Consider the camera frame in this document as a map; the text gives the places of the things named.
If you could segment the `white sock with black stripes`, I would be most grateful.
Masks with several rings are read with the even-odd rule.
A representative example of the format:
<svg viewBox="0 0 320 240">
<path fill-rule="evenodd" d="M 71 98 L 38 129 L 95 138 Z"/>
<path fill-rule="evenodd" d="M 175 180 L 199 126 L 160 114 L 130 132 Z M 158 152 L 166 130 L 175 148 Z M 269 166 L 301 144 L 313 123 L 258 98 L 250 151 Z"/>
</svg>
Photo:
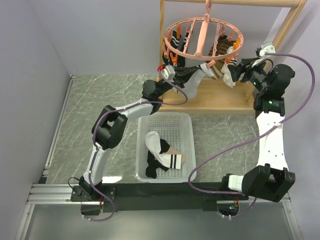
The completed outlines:
<svg viewBox="0 0 320 240">
<path fill-rule="evenodd" d="M 187 95 L 188 99 L 193 99 L 197 95 L 197 90 L 200 82 L 205 77 L 214 77 L 214 72 L 206 63 L 196 66 L 196 71 L 191 75 L 188 81 L 184 84 L 183 92 Z"/>
</svg>

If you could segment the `pink round clip hanger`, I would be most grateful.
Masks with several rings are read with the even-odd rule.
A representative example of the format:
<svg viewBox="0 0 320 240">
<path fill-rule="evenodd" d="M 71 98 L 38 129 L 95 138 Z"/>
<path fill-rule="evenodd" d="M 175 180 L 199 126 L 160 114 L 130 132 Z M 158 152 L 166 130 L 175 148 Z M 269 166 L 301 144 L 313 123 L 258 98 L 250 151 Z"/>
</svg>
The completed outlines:
<svg viewBox="0 0 320 240">
<path fill-rule="evenodd" d="M 212 8 L 213 0 L 204 0 L 205 4 L 205 14 L 201 17 L 191 17 L 180 20 L 178 22 L 170 25 L 167 30 L 164 30 L 164 12 L 165 12 L 165 2 L 162 0 L 160 2 L 160 46 L 159 46 L 159 63 L 162 64 L 162 54 L 163 52 L 171 51 L 171 59 L 174 65 L 178 64 L 178 57 L 184 57 L 186 59 L 191 60 L 199 60 L 199 61 L 208 61 L 207 64 L 209 67 L 213 66 L 217 60 L 226 59 L 233 55 L 238 55 L 241 47 L 244 44 L 244 36 L 240 32 L 240 30 L 234 25 L 221 20 L 210 17 L 210 12 Z M 197 37 L 197 45 L 194 53 L 188 53 L 188 46 L 190 39 L 193 34 L 194 27 L 197 22 L 201 22 L 201 28 L 199 30 L 199 34 Z M 210 23 L 216 24 L 215 36 L 213 41 L 213 52 L 211 55 L 204 55 L 204 46 L 206 42 L 206 37 L 208 33 L 208 28 Z M 230 30 L 228 35 L 229 41 L 235 41 L 233 44 L 233 51 L 231 53 L 227 53 L 225 55 L 215 56 L 216 53 L 216 45 L 220 36 L 224 36 L 226 31 L 225 28 Z M 171 40 L 173 38 L 173 31 L 176 31 L 176 36 L 178 40 L 182 40 L 182 44 L 184 47 L 174 48 L 171 44 Z"/>
</svg>

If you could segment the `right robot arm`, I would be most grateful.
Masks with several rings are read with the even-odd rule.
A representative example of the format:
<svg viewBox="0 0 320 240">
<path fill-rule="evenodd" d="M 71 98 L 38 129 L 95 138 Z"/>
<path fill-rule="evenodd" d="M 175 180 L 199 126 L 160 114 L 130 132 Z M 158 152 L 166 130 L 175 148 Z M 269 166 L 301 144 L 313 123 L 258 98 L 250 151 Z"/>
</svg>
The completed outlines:
<svg viewBox="0 0 320 240">
<path fill-rule="evenodd" d="M 237 194 L 279 202 L 296 181 L 285 159 L 283 124 L 285 100 L 283 95 L 295 71 L 286 64 L 272 66 L 265 72 L 266 60 L 242 59 L 238 65 L 228 66 L 231 79 L 251 82 L 258 93 L 253 108 L 260 135 L 259 155 L 255 168 L 245 175 L 227 174 L 219 187 L 222 198 L 230 200 Z"/>
</svg>

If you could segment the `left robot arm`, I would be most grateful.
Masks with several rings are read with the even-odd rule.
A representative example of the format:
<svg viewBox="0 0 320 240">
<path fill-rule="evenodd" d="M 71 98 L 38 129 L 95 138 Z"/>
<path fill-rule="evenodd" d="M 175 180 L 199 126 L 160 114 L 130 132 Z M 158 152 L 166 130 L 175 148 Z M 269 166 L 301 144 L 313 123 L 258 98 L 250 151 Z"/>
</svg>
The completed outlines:
<svg viewBox="0 0 320 240">
<path fill-rule="evenodd" d="M 122 107 L 105 106 L 92 127 L 92 154 L 86 171 L 78 181 L 82 195 L 88 201 L 106 196 L 101 191 L 103 170 L 111 150 L 121 142 L 127 123 L 150 116 L 161 106 L 168 105 L 161 97 L 171 89 L 183 95 L 181 105 L 187 103 L 196 96 L 201 80 L 210 75 L 211 70 L 205 63 L 191 67 L 163 64 L 159 66 L 158 73 L 159 81 L 148 79 L 143 83 L 139 100 Z"/>
</svg>

